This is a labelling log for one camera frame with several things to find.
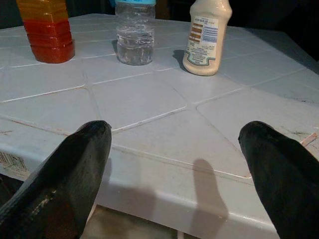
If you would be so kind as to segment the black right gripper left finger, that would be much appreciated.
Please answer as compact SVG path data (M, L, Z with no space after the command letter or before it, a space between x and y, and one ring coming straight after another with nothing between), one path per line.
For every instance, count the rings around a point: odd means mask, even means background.
M89 121L67 136L1 207L1 238L80 238L111 143L111 126L104 120Z

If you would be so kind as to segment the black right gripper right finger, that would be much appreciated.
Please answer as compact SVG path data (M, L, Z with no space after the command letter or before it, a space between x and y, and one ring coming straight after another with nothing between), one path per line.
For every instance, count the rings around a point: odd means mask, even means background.
M255 190L282 239L319 237L319 162L298 141L262 121L238 141Z

